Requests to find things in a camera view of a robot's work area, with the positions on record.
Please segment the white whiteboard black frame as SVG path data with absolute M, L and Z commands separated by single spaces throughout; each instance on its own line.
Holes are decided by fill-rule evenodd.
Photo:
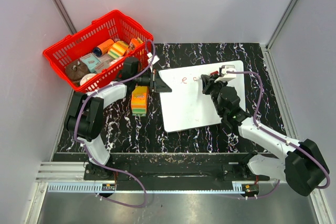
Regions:
M 160 93 L 163 126 L 168 133 L 219 124 L 221 121 L 210 95 L 202 94 L 202 74 L 210 74 L 223 65 L 244 70 L 241 60 L 164 69 L 161 79 L 172 89 Z

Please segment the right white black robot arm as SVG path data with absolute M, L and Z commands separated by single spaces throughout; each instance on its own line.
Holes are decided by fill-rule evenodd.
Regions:
M 225 128 L 269 151 L 273 156 L 249 154 L 239 166 L 239 175 L 245 180 L 267 176 L 285 181 L 302 196 L 315 189 L 330 186 L 330 170 L 316 142 L 290 138 L 257 121 L 257 113 L 250 115 L 240 107 L 240 97 L 234 87 L 228 86 L 238 71 L 222 66 L 209 75 L 201 75 L 202 93 L 210 95 L 216 112 Z

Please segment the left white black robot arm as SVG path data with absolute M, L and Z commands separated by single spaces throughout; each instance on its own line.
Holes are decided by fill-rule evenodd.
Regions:
M 114 172 L 113 166 L 108 163 L 110 153 L 100 135 L 104 109 L 127 94 L 133 94 L 136 88 L 145 87 L 156 93 L 172 92 L 152 68 L 157 61 L 158 57 L 149 58 L 149 65 L 141 71 L 139 59 L 126 58 L 114 81 L 96 91 L 75 92 L 72 96 L 64 127 L 86 150 L 89 161 L 97 165 L 95 172 L 101 179 L 111 178 Z

